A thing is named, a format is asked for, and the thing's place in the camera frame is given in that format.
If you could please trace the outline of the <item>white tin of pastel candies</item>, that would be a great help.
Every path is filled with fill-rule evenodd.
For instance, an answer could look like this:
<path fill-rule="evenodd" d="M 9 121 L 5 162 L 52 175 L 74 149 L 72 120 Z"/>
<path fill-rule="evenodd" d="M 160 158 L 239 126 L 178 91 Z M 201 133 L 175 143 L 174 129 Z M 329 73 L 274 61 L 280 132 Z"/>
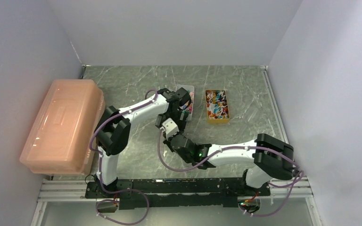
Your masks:
<path fill-rule="evenodd" d="M 189 102 L 187 102 L 186 104 L 184 104 L 183 106 L 181 106 L 180 109 L 183 110 L 184 112 L 188 112 L 187 121 L 190 121 L 192 119 L 192 114 L 193 114 L 195 88 L 194 88 L 194 86 L 190 86 L 190 85 L 178 84 L 176 86 L 176 89 L 179 89 L 179 88 L 184 88 L 189 93 L 191 100 Z"/>

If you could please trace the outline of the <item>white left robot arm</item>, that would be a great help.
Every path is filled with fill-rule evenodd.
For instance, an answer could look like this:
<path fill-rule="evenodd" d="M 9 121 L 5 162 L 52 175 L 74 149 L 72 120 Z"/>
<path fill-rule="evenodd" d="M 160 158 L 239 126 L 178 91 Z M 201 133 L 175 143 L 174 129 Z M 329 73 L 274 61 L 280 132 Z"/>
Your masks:
<path fill-rule="evenodd" d="M 95 129 L 90 146 L 96 143 L 92 150 L 99 154 L 99 166 L 96 180 L 99 183 L 98 192 L 106 197 L 112 197 L 117 190 L 117 163 L 119 154 L 127 147 L 131 130 L 150 118 L 156 118 L 156 126 L 167 140 L 181 133 L 186 126 L 188 107 L 192 100 L 185 88 L 170 91 L 167 88 L 153 89 L 153 96 L 134 105 L 105 109 Z"/>

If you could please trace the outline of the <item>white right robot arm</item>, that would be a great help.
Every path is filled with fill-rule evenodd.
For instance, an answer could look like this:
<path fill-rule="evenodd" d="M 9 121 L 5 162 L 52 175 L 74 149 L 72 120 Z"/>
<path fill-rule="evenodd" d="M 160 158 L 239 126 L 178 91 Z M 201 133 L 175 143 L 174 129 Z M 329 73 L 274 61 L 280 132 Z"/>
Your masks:
<path fill-rule="evenodd" d="M 161 135 L 158 143 L 190 163 L 188 170 L 252 164 L 253 167 L 243 173 L 241 182 L 241 190 L 246 195 L 253 195 L 271 179 L 290 180 L 297 168 L 293 146 L 265 133 L 251 141 L 231 145 L 196 144 L 181 133 L 171 138 Z"/>

